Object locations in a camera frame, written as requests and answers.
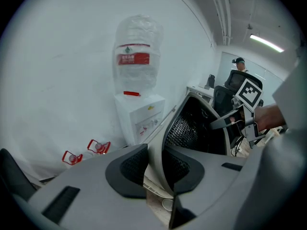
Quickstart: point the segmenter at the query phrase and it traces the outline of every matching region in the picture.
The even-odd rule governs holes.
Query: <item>gray plastic panel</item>
[[[304,217],[305,211],[296,206],[305,207],[303,202],[306,195],[296,196],[296,200],[291,199],[291,195],[299,189],[300,183],[306,177],[306,134],[307,130],[290,132],[268,143],[263,151],[253,188],[237,217],[236,230],[260,229],[282,207],[295,212],[291,216],[284,212],[286,217]],[[306,194],[303,188],[300,188],[300,191]],[[277,222],[280,220],[281,216],[275,219]]]
[[[15,199],[18,207],[24,212],[26,217],[33,222],[37,229],[43,230],[63,230],[62,227],[54,223],[53,221],[49,220],[45,216],[43,216],[38,210],[28,204],[23,198],[19,195],[14,195],[13,198]]]
[[[29,204],[42,212],[65,186],[80,192],[59,225],[69,230],[83,229],[165,229],[147,207],[145,199],[125,198],[107,182],[105,170],[114,159],[141,145],[120,149],[72,166],[38,190]]]
[[[255,181],[260,165],[261,155],[262,149],[253,149],[242,170],[229,188],[209,208],[207,208],[207,210],[204,210],[200,215],[198,215],[198,217],[189,221],[187,224],[182,225],[178,229],[234,229],[238,213]]]
[[[210,154],[176,146],[169,146],[169,148],[197,160],[205,169],[203,179],[192,193],[178,196],[181,206],[190,210],[196,216],[214,204],[240,173],[239,171],[225,168],[222,165],[228,162],[242,166],[246,162],[245,158]]]

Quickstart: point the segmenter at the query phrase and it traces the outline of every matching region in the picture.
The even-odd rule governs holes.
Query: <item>cable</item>
[[[234,146],[231,148],[231,155],[232,155],[232,156],[234,156],[234,154],[232,153],[232,149],[235,148],[235,147],[237,147],[238,144],[239,144],[240,142],[242,142],[242,140],[243,140],[243,137],[242,137],[242,136],[240,136],[240,137],[236,140]]]
[[[240,120],[238,120],[238,121],[235,121],[235,122],[231,122],[231,125],[234,125],[234,124],[236,124],[237,122],[244,122],[244,120],[243,119],[240,119]]]
[[[242,144],[242,141],[243,141],[243,138],[241,139],[240,145],[238,145],[238,146],[236,147],[235,157],[236,157],[236,154],[238,153],[238,151],[239,151],[239,149],[240,149],[240,146],[241,146],[241,144]]]

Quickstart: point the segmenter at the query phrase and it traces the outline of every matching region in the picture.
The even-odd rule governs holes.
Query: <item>cap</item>
[[[236,64],[237,64],[237,63],[239,63],[239,62],[245,63],[245,60],[244,60],[243,58],[241,58],[241,57],[232,60],[232,63],[236,63]]]

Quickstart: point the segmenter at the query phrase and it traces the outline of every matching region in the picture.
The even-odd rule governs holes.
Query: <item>person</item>
[[[242,57],[239,57],[237,59],[233,59],[232,63],[236,64],[236,68],[238,69],[238,71],[248,73],[248,70],[245,67],[245,60]],[[245,78],[246,78],[245,76],[236,75],[236,77],[232,78],[228,84],[231,85],[234,88],[239,89],[241,87],[242,83],[244,82]]]
[[[236,68],[241,71],[241,72],[246,72],[248,73],[248,70],[245,67],[245,60],[241,57],[233,60],[234,63],[236,63]]]
[[[235,122],[234,117],[230,117],[231,122]],[[255,109],[255,122],[258,125],[258,131],[263,131],[265,129],[276,128],[286,124],[283,114],[276,104],[268,106],[258,106]]]

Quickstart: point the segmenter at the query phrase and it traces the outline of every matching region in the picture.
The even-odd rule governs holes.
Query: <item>office chair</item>
[[[226,80],[224,86],[227,89],[237,93],[237,91],[240,89],[240,87],[243,84],[243,82],[245,81],[245,79],[250,80],[251,82],[256,84],[262,90],[262,82],[258,78],[254,77],[254,76],[252,76],[248,73],[238,71],[238,70],[232,70],[230,72],[229,77]]]
[[[231,100],[233,95],[235,95],[240,89],[245,79],[250,80],[260,89],[262,89],[262,82],[259,79],[248,73],[238,70],[232,70],[230,72],[229,77],[224,84],[225,88],[222,86],[215,87],[213,108],[220,116],[224,116],[233,109]],[[263,100],[260,100],[259,106],[263,106]],[[238,127],[238,125],[233,125],[227,128],[231,148],[234,146],[237,139],[241,136],[240,129],[243,127]]]
[[[219,116],[224,116],[233,110],[231,100],[235,94],[235,92],[222,86],[215,87],[213,96],[213,108]],[[230,148],[232,148],[237,139],[241,136],[240,130],[237,125],[233,125],[227,127],[227,132],[229,136]]]
[[[207,80],[207,84],[205,85],[205,89],[214,88],[215,76],[210,74]]]
[[[20,196],[25,201],[28,201],[36,192],[36,189],[6,149],[0,150],[0,176],[11,193]]]

